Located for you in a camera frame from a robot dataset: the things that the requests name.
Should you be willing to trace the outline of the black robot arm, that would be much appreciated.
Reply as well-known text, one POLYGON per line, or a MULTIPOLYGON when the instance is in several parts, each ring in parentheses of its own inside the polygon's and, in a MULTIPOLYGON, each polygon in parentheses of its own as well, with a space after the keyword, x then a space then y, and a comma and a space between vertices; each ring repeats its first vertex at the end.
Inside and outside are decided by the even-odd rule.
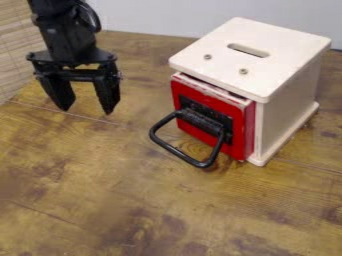
POLYGON ((120 101, 120 72, 115 54, 96 47, 102 31, 99 16, 83 0, 27 0, 32 23, 37 26, 47 49, 27 54, 36 79, 64 111, 76 96, 71 82, 91 82, 106 114, 120 101))

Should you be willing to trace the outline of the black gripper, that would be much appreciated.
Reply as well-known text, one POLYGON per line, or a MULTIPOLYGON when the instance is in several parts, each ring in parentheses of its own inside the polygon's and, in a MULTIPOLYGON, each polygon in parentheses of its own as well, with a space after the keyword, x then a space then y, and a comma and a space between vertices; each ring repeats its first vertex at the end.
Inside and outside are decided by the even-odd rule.
POLYGON ((75 100, 70 81, 94 82, 107 115, 120 101, 120 73, 116 56, 96 46, 102 23, 92 9, 33 9, 45 50, 29 53, 27 60, 55 105, 67 111, 75 100))

